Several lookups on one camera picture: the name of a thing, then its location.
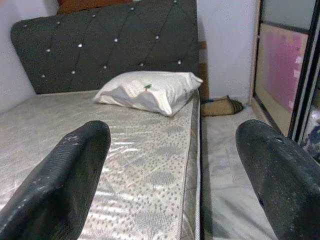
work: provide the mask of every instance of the sliding wardrobe door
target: sliding wardrobe door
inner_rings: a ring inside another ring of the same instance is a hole
[[[316,0],[264,0],[254,95],[288,136]]]

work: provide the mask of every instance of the white pillow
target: white pillow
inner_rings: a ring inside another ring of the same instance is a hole
[[[93,100],[171,117],[202,82],[192,72],[132,71],[114,77]]]

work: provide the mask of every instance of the slipper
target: slipper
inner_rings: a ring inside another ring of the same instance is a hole
[[[231,100],[229,96],[214,99],[213,102],[207,102],[201,105],[202,116],[223,116],[239,113],[244,109],[241,102]]]

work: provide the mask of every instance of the dark gray bed frame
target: dark gray bed frame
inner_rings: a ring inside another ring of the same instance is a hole
[[[97,90],[130,71],[198,74],[196,0],[142,0],[23,20],[11,40],[37,94]]]

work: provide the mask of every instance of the bed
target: bed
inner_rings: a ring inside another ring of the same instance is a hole
[[[66,133],[100,120],[111,146],[79,239],[200,239],[198,91],[173,117],[93,103],[121,73],[197,74],[196,12],[195,0],[143,0],[12,27],[38,95],[0,115],[0,209]]]

